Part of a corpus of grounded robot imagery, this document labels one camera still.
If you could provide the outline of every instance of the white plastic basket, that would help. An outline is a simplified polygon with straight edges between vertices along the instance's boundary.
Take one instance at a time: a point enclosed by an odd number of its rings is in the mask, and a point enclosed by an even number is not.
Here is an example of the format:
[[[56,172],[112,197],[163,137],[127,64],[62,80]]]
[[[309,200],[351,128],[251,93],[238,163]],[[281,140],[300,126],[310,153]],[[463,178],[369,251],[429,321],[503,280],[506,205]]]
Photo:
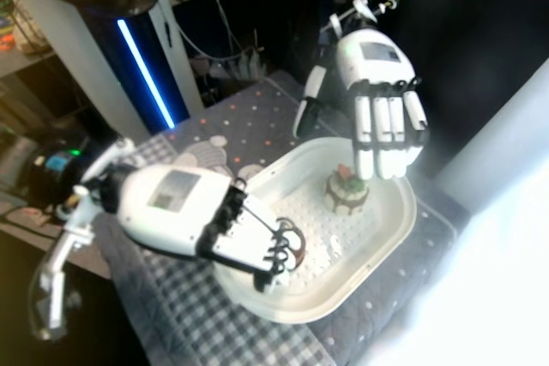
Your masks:
[[[408,180],[371,180],[362,213],[336,216],[323,196],[338,164],[353,165],[352,143],[325,137],[297,147],[248,182],[250,193],[293,220],[307,244],[289,286],[272,294],[256,291],[250,274],[215,264],[216,278],[235,303],[279,323],[314,321],[337,309],[406,239],[416,217]]]

